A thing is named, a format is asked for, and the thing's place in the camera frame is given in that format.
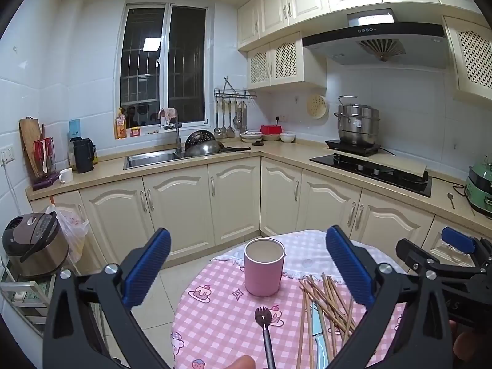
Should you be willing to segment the person's right hand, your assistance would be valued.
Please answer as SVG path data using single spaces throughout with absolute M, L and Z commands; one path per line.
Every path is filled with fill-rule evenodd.
M 491 368 L 491 331 L 472 330 L 450 321 L 453 368 Z

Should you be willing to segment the person's left hand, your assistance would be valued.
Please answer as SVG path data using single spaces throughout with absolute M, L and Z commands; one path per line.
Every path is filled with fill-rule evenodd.
M 225 369 L 255 369 L 256 363 L 251 356 L 240 356 L 233 363 L 228 365 Z

